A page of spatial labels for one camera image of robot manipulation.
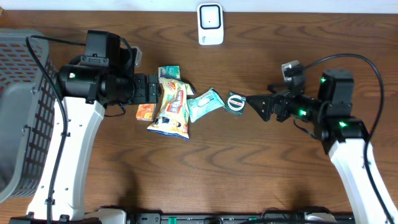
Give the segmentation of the teal wet wipes pack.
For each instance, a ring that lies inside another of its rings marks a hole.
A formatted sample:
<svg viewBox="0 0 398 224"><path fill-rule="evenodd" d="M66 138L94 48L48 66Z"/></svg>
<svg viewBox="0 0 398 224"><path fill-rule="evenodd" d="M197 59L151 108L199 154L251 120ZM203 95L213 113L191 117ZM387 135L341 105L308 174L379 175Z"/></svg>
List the teal wet wipes pack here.
<svg viewBox="0 0 398 224"><path fill-rule="evenodd" d="M210 88L201 96L188 99L187 105L190 113L190 121L194 123L202 116L224 107L224 101L214 88Z"/></svg>

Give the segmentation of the yellow snack bag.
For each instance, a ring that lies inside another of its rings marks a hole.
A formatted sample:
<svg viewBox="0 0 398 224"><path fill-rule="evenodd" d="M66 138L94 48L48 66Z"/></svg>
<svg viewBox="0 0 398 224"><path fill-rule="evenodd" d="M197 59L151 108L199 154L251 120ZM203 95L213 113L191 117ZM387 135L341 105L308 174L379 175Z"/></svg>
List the yellow snack bag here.
<svg viewBox="0 0 398 224"><path fill-rule="evenodd" d="M169 77L160 77L159 80L163 88L162 104L154 122L147 127L147 130L188 141L190 112L187 96L194 95L195 92L188 83L181 80Z"/></svg>

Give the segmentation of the orange tissue pack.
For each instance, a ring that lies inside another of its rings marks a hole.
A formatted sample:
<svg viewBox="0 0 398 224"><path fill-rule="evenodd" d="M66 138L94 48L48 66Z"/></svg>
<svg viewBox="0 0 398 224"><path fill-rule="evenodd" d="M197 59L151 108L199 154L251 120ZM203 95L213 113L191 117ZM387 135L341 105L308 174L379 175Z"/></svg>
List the orange tissue pack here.
<svg viewBox="0 0 398 224"><path fill-rule="evenodd" d="M140 104L137 108L136 119L139 121L153 121L156 104Z"/></svg>

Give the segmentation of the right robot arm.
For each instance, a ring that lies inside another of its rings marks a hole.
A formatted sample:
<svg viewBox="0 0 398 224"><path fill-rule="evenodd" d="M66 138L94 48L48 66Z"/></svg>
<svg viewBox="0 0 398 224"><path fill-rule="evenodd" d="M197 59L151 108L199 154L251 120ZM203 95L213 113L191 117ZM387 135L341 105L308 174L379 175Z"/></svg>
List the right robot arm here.
<svg viewBox="0 0 398 224"><path fill-rule="evenodd" d="M353 73L325 70L316 98L305 95L303 82L284 87L276 91L270 85L268 95L248 96L246 101L264 121L275 114L281 123L293 118L313 124L308 135L321 142L336 167L357 223L396 223L397 208L374 161L371 133L351 115Z"/></svg>

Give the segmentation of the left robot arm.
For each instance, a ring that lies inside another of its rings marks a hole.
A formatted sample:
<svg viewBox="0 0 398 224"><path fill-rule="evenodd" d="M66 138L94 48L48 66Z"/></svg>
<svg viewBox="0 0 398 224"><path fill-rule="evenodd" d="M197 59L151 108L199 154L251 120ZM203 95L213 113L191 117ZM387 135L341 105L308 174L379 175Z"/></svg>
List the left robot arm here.
<svg viewBox="0 0 398 224"><path fill-rule="evenodd" d="M85 211L85 182L97 130L112 105L156 103L155 75L136 74L141 51L91 30L85 52L52 67L48 37L1 31L1 200L32 196L11 223L128 223L123 208Z"/></svg>

